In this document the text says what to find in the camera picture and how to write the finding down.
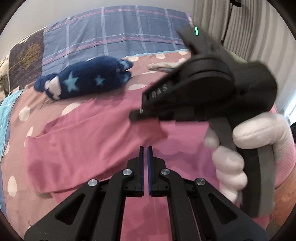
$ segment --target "gray curtain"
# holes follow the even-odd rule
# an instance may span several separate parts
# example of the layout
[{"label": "gray curtain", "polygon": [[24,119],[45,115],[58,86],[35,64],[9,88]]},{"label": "gray curtain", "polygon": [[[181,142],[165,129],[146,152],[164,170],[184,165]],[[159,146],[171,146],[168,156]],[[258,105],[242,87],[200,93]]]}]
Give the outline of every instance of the gray curtain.
[{"label": "gray curtain", "polygon": [[[193,22],[220,41],[230,6],[229,0],[196,0]],[[269,67],[279,88],[276,105],[284,112],[296,90],[296,41],[274,7],[266,0],[242,0],[242,7],[233,6],[224,47]]]}]

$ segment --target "finger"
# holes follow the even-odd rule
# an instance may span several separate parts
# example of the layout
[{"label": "finger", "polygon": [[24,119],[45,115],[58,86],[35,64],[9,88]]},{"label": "finger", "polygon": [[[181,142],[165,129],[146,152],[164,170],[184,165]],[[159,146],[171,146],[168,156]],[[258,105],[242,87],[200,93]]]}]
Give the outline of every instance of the finger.
[{"label": "finger", "polygon": [[265,112],[249,119],[232,132],[235,145],[242,149],[254,149],[290,138],[289,125],[284,116]]},{"label": "finger", "polygon": [[210,127],[207,129],[207,132],[204,137],[204,145],[205,147],[215,150],[218,148],[220,144],[219,138],[216,133]]},{"label": "finger", "polygon": [[244,169],[243,157],[235,151],[219,146],[212,153],[213,163],[219,171],[227,174],[240,174]]},{"label": "finger", "polygon": [[231,202],[236,202],[238,198],[238,191],[231,190],[228,187],[224,186],[222,183],[219,183],[219,191],[227,197]]},{"label": "finger", "polygon": [[244,172],[241,172],[240,174],[231,175],[221,172],[217,169],[216,175],[220,183],[222,183],[224,186],[231,190],[240,191],[244,189],[248,183],[247,175]]},{"label": "finger", "polygon": [[132,62],[125,60],[125,59],[120,59],[119,63],[120,63],[120,66],[119,66],[120,72],[124,72],[133,66]]}]

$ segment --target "black stand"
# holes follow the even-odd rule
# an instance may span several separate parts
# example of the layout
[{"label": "black stand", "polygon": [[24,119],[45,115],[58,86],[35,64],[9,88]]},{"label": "black stand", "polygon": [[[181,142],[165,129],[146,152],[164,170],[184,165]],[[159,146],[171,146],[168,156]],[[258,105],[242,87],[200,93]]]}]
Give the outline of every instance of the black stand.
[{"label": "black stand", "polygon": [[221,40],[221,45],[222,46],[224,46],[224,42],[225,42],[226,34],[227,34],[227,31],[228,31],[231,14],[232,14],[233,5],[236,6],[236,7],[241,7],[242,6],[242,1],[241,0],[230,0],[230,3],[231,3],[231,7],[230,7],[230,11],[229,11],[228,18],[227,18],[226,29],[225,29],[223,38]]},{"label": "black stand", "polygon": [[[127,196],[143,196],[144,149],[111,179],[91,179],[33,225],[24,241],[118,241]],[[205,179],[183,179],[148,148],[149,194],[167,196],[174,241],[268,241],[265,230]]]}]

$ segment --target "triangular cutout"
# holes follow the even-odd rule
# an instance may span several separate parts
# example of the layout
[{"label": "triangular cutout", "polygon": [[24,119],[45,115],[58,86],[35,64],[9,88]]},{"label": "triangular cutout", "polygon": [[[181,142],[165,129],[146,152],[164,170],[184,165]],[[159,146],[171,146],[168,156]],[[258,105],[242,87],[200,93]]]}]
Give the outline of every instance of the triangular cutout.
[{"label": "triangular cutout", "polygon": [[55,218],[67,225],[71,225],[77,215],[84,197],[84,194],[79,195],[73,202],[69,203],[64,209],[62,209]]},{"label": "triangular cutout", "polygon": [[237,215],[224,205],[213,193],[209,194],[209,198],[215,208],[221,224],[227,224],[237,219]]}]

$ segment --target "black controller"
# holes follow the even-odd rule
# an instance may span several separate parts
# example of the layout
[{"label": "black controller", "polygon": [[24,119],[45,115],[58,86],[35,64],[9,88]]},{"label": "black controller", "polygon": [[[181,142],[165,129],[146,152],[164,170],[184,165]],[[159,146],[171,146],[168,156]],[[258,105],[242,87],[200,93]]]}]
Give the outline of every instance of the black controller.
[{"label": "black controller", "polygon": [[235,146],[233,129],[240,123],[268,112],[277,94],[277,84],[260,62],[237,63],[207,33],[196,28],[179,31],[191,59],[173,70],[142,95],[140,110],[131,121],[208,121],[220,143],[237,151],[245,161],[248,184],[242,191],[241,209],[250,217],[273,210],[275,162],[271,145],[243,150]]}]

